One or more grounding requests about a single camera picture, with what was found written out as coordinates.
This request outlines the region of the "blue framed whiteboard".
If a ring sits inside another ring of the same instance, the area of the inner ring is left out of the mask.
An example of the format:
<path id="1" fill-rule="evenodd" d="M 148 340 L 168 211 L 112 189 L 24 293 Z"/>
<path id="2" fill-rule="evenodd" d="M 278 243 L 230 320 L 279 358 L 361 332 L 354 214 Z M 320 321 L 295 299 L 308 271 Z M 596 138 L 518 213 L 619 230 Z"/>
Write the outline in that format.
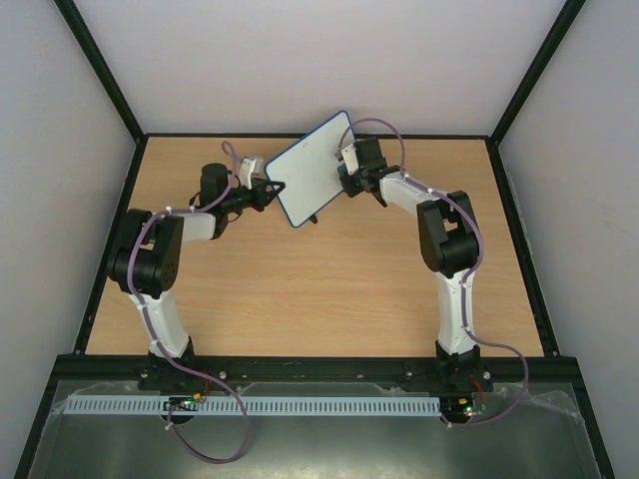
<path id="1" fill-rule="evenodd" d="M 343 133 L 352 141 L 351 120 L 340 110 L 275 155 L 265 165 L 272 182 L 285 184 L 278 200 L 297 229 L 343 192 L 338 174 L 338 145 Z"/>

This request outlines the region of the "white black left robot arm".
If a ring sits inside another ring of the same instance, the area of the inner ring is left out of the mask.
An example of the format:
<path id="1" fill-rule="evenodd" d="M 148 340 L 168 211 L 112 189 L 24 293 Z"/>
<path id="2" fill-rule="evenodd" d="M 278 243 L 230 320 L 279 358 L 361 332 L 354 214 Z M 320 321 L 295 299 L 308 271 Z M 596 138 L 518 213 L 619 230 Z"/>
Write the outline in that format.
<path id="1" fill-rule="evenodd" d="M 283 192 L 284 182 L 259 177 L 258 168 L 259 162 L 248 158 L 238 172 L 220 163 L 208 164 L 185 209 L 126 212 L 109 254 L 107 275 L 138 309 L 150 353 L 178 360 L 192 351 L 173 292 L 182 246 L 218 239 L 231 216 L 239 217 L 246 209 L 261 213 Z"/>

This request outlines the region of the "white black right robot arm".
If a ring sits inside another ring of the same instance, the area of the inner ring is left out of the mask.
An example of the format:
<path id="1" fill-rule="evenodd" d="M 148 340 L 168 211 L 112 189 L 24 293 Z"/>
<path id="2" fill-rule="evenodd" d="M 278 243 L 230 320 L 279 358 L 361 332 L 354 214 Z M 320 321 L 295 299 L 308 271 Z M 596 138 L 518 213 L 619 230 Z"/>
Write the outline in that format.
<path id="1" fill-rule="evenodd" d="M 368 193 L 383 206 L 415 215 L 420 254 L 438 283 L 440 325 L 435 342 L 435 378 L 444 389 L 459 389 L 480 358 L 472 317 L 472 287 L 484 245 L 468 194 L 443 192 L 391 166 L 379 140 L 338 147 L 339 180 L 353 198 Z"/>

